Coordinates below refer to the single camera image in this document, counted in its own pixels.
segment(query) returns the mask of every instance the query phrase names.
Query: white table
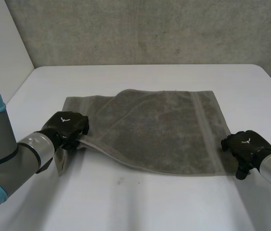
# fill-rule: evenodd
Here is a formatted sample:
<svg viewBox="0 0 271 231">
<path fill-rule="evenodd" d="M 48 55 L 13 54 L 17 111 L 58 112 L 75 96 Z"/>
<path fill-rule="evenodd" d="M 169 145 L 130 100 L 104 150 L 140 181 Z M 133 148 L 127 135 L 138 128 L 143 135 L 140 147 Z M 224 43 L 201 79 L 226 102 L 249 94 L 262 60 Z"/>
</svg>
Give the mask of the white table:
<svg viewBox="0 0 271 231">
<path fill-rule="evenodd" d="M 20 140 L 67 96 L 124 89 L 213 90 L 232 133 L 271 143 L 271 78 L 255 65 L 57 66 L 36 69 L 7 109 Z M 234 177 L 140 172 L 90 151 L 58 178 L 54 164 L 0 206 L 0 231 L 270 231 L 271 185 L 253 171 Z"/>
</svg>

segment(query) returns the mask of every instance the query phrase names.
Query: gray towel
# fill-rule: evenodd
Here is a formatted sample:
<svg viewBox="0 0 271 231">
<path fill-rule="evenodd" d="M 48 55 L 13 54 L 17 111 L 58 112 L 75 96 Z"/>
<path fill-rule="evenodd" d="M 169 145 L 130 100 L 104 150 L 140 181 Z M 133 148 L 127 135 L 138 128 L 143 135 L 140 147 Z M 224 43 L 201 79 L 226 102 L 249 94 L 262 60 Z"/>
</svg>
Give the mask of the gray towel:
<svg viewBox="0 0 271 231">
<path fill-rule="evenodd" d="M 221 150 L 229 129 L 212 91 L 124 90 L 115 97 L 68 97 L 64 111 L 89 117 L 88 147 L 132 168 L 176 175 L 233 175 L 236 159 Z M 64 170 L 67 153 L 56 158 Z"/>
</svg>

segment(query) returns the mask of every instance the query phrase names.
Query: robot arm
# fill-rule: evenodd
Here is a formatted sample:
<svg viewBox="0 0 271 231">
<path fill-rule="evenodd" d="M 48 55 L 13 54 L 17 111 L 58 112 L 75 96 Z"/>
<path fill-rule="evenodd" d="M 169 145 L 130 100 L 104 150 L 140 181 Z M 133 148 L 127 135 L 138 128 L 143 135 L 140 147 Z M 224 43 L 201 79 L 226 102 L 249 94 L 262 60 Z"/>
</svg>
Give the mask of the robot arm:
<svg viewBox="0 0 271 231">
<path fill-rule="evenodd" d="M 35 173 L 46 170 L 59 147 L 75 149 L 77 136 L 88 129 L 87 116 L 57 112 L 41 131 L 17 143 L 0 96 L 0 204 Z"/>
<path fill-rule="evenodd" d="M 236 178 L 244 180 L 256 168 L 271 183 L 271 145 L 254 131 L 241 131 L 221 141 L 222 149 L 229 150 L 238 160 Z"/>
</svg>

